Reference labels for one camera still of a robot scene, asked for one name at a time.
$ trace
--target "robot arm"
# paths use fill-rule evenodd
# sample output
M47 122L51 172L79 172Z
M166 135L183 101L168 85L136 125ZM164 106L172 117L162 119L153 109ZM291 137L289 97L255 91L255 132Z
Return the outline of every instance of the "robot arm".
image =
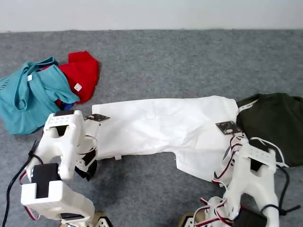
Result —
M95 208L92 201L71 190L64 181L72 179L75 167L77 172L85 174L96 163L95 136L100 121L107 118L94 114L84 120L81 111L77 110L49 115L35 151L43 164L33 158L26 167L31 183L22 185L21 203L24 206L62 223L93 226ZM61 158L60 164L50 163L54 157Z
M202 200L206 206L200 209L205 211L206 220L196 223L195 226L206 226L209 222L208 226L211 227L279 227L279 210L273 207L263 211L265 216L250 210L248 212L254 215L253 219L245 220L245 215L242 215L244 209L241 208L240 201L244 193L254 198L259 210L269 204L278 207L278 199L274 189L275 151L260 150L250 145L246 138L239 138L241 139L228 150L221 168L214 174L213 182L221 186L227 185L226 192L223 198ZM252 220L257 220L258 223L252 224Z

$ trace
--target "teal cloth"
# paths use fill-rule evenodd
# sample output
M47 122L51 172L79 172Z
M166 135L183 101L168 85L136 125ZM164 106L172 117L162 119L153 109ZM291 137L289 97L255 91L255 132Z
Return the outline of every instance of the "teal cloth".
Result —
M0 116L10 134L29 134L43 126L49 114L60 111L57 99L69 104L80 100L57 65L54 57L26 62L0 79Z

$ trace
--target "white cloth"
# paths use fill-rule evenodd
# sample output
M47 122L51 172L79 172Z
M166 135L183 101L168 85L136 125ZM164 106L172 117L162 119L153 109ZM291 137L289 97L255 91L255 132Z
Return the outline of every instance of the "white cloth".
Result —
M235 122L238 107L211 96L93 105L92 113L111 117L97 134L98 159L174 152L178 169L211 181L231 138L215 123Z

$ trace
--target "carpet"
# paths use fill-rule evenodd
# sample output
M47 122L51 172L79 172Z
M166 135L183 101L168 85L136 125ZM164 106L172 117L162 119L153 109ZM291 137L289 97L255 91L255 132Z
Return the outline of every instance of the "carpet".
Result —
M241 100L255 93L285 92L303 96L303 31L64 31L0 34L0 77L25 61L54 56L67 62L69 52L87 50L102 63L94 96L75 105L83 115L92 104L145 98L195 98L211 95ZM41 129L12 136L0 121L0 213L6 189ZM187 212L202 204L200 197L223 191L176 169L172 153L126 156L101 160L95 177L87 182L75 174L69 183L105 211L115 227L176 227ZM284 208L303 204L303 167L288 169L291 176ZM275 174L280 196L285 177ZM7 227L55 227L59 222L31 221L20 204L18 183L11 191ZM249 198L244 202L251 203ZM300 226L302 210L280 218L280 226Z

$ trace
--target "white label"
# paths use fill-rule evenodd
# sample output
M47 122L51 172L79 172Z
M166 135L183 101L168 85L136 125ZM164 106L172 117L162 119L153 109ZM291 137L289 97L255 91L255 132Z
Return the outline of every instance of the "white label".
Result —
M74 86L74 89L75 89L76 91L80 91L81 88L82 88L82 86L81 86L80 84L78 84L78 83Z
M246 105L243 105L239 108L239 113L241 113L243 110L247 110L249 108L251 108L255 103L257 102L257 100L251 102L251 103L248 103Z
M32 79L33 79L33 75L32 74L30 74L30 75L27 76L27 81L31 81Z

